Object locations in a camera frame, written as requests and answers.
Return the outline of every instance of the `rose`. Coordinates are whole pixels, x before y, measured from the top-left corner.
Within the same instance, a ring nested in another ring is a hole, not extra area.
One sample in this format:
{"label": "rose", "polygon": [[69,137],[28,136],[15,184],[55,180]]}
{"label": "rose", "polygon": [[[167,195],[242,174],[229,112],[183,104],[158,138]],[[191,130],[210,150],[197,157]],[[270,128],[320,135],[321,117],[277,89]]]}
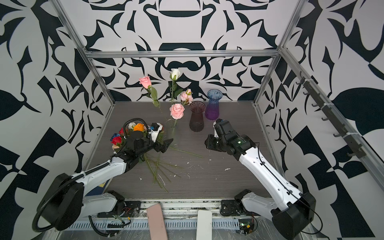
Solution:
{"label": "rose", "polygon": [[134,122],[131,122],[130,124],[128,124],[128,128],[129,129],[132,129],[133,130],[133,127],[136,126],[136,123]]}
{"label": "rose", "polygon": [[182,92],[180,98],[183,102],[188,102],[188,105],[191,104],[193,100],[191,89],[187,89],[186,91]]}
{"label": "rose", "polygon": [[180,75],[181,75],[180,71],[177,68],[174,68],[174,69],[172,69],[172,72],[170,73],[170,78],[173,81],[176,81],[179,79]]}
{"label": "rose", "polygon": [[121,128],[121,130],[119,131],[119,134],[120,136],[124,136],[124,130]]}
{"label": "rose", "polygon": [[114,137],[111,141],[114,145],[117,145],[118,143],[121,143],[121,137]]}
{"label": "rose", "polygon": [[170,115],[174,118],[174,119],[180,119],[184,116],[184,106],[181,105],[180,103],[176,103],[174,105],[172,105],[170,108]]}
{"label": "rose", "polygon": [[119,136],[120,136],[120,134],[118,134],[118,133],[114,133],[113,136],[111,137],[111,140],[110,140],[110,141],[112,141],[112,139],[114,139],[115,137],[119,137]]}
{"label": "rose", "polygon": [[133,128],[133,131],[144,131],[144,124],[138,123],[136,126]]}
{"label": "rose", "polygon": [[143,78],[139,78],[139,82],[145,89],[148,89],[148,86],[152,86],[151,80],[148,76],[145,76]]}

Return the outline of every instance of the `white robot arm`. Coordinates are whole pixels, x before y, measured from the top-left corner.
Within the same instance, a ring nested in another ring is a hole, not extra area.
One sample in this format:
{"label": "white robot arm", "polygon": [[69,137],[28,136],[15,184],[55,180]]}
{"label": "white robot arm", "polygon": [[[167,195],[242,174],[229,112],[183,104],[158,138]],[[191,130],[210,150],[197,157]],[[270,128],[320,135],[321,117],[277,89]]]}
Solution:
{"label": "white robot arm", "polygon": [[208,135],[205,141],[207,149],[233,155],[255,175],[274,200],[246,189],[235,197],[240,206],[237,211],[259,214],[271,220],[286,239],[293,239],[313,220],[314,197],[292,186],[264,158],[256,144],[246,135],[239,136],[228,121],[217,119],[214,128],[214,134]]}
{"label": "white robot arm", "polygon": [[[133,121],[141,121],[148,129],[148,135],[140,131],[133,131],[129,135],[126,126]],[[41,200],[37,213],[32,222],[35,232],[43,232],[52,227],[64,230],[72,225],[79,217],[95,215],[100,212],[122,213],[124,197],[115,191],[86,196],[89,191],[101,183],[131,170],[140,157],[151,149],[157,152],[165,152],[173,139],[167,139],[159,143],[156,141],[163,126],[160,123],[152,123],[150,127],[140,118],[127,121],[124,126],[124,144],[105,163],[90,170],[83,171],[72,176],[60,174],[57,176],[47,193]],[[51,225],[40,228],[37,222],[43,216]]]}

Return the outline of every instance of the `wooden tabletop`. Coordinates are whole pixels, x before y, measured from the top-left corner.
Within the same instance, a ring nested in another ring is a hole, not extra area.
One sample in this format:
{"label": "wooden tabletop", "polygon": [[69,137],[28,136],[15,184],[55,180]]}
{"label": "wooden tabletop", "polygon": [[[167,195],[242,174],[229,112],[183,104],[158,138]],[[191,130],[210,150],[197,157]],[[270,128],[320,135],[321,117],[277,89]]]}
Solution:
{"label": "wooden tabletop", "polygon": [[[89,167],[107,161],[113,154],[110,138],[127,120],[142,118],[149,125],[153,122],[165,125],[166,120],[171,118],[169,107],[170,103],[164,102],[161,109],[151,102],[117,102]],[[193,132],[189,128],[190,116],[189,106],[185,106],[184,117],[177,121],[178,135],[173,143],[177,149],[199,154],[203,158],[173,149],[160,153],[161,162],[182,167],[167,166],[180,177],[163,169],[171,182],[158,171],[168,193],[153,183],[153,175],[145,162],[139,162],[131,171],[114,177],[107,190],[117,191],[129,199],[232,198],[244,189],[270,197],[256,177],[233,156],[206,149],[204,141],[208,134],[213,134],[214,121],[204,117],[204,129]],[[246,134],[254,142],[260,142],[262,154],[273,165],[251,101],[220,102],[219,118],[228,120],[239,135]],[[153,160],[157,159],[154,150],[149,154]]]}

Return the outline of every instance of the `patterned backdrop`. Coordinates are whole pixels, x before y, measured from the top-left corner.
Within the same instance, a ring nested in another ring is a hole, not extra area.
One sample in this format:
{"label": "patterned backdrop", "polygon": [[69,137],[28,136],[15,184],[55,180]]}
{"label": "patterned backdrop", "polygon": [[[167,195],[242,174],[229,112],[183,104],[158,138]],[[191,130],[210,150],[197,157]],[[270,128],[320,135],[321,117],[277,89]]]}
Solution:
{"label": "patterned backdrop", "polygon": [[178,68],[176,82],[190,88],[193,98],[207,100],[210,89],[223,92],[223,100],[253,100],[272,57],[103,58],[94,63],[116,101],[150,101],[139,78],[149,76],[159,99],[170,99],[169,73]]}
{"label": "patterned backdrop", "polygon": [[[384,157],[382,9],[380,0],[310,0],[288,50]],[[287,179],[314,195],[331,240],[383,239],[384,192],[298,81],[282,59],[259,102]]]}
{"label": "patterned backdrop", "polygon": [[297,0],[62,3],[89,50],[235,50],[276,49]]}
{"label": "patterned backdrop", "polygon": [[1,0],[0,61],[0,239],[29,240],[41,198],[81,171],[110,104],[47,0]]}

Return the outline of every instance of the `blue rose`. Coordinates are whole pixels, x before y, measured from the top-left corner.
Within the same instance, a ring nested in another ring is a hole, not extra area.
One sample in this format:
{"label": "blue rose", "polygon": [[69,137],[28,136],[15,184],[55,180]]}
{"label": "blue rose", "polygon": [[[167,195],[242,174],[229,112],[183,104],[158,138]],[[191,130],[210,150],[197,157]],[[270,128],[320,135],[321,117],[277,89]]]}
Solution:
{"label": "blue rose", "polygon": [[118,133],[115,133],[115,134],[113,134],[113,136],[111,137],[111,142],[112,142],[112,139],[114,138],[114,137],[120,137],[120,134],[118,134]]}

